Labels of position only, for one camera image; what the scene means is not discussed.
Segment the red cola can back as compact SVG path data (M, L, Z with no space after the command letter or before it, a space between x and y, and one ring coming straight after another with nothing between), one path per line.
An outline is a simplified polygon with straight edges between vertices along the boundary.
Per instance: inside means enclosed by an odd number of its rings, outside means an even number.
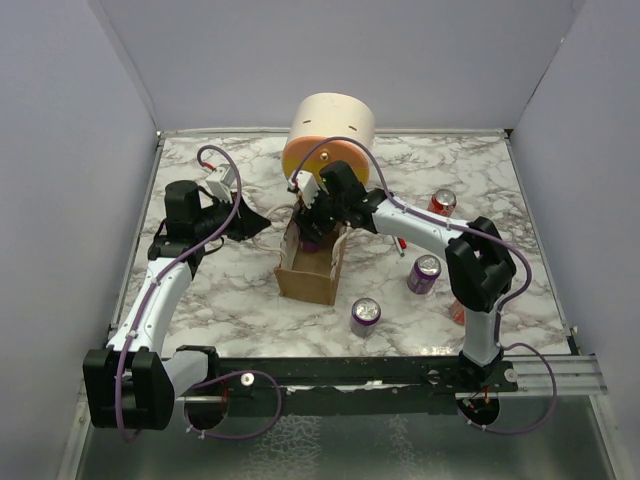
M449 189L439 189L432 196L427 210L431 213L450 217L457 205L455 193Z

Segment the purple Fanta can front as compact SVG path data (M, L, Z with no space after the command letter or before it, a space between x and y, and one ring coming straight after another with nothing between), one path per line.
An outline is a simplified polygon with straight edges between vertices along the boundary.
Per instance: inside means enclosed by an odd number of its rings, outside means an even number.
M358 337L370 336L381 318L381 307L372 298L360 298L351 308L350 328Z

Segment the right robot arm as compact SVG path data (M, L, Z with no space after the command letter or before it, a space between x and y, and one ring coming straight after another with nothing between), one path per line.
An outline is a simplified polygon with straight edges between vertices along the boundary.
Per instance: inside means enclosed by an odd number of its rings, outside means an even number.
M441 258L451 291L465 311L461 383L481 391L494 381L504 355L498 340L498 303L511 289L516 266L492 221L431 216L385 188L368 190L344 161L323 167L319 177L297 170L288 179L288 189L299 199L294 220L309 242L320 242L343 223L402 238Z

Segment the purple Fanta can back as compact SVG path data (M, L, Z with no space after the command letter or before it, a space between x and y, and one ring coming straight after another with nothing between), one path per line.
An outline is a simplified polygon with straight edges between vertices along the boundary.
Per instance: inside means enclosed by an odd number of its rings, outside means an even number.
M320 246L318 244L307 240L300 241L300 248L304 252L311 254L317 253L320 250Z

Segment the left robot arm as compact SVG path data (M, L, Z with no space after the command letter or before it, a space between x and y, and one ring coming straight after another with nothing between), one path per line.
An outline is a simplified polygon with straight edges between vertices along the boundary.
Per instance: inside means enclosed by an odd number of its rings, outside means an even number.
M144 282L127 318L102 349L90 350L83 375L97 428L162 430L175 400L191 387L206 395L220 385L212 347L161 353L183 294L214 239L243 241L270 226L242 199L236 180L174 181L166 186L165 217L147 252Z

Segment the purple fanta can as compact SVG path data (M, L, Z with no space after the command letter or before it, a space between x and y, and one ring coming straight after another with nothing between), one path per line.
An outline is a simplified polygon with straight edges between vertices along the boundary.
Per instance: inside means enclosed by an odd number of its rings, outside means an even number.
M320 250L320 246L318 244L307 240L300 241L300 248L304 252L311 254L317 253Z
M381 318L381 307L372 298L360 298L351 308L350 328L358 337L370 336Z
M428 294L441 274L439 259L431 254L418 257L407 277L407 286L418 295Z

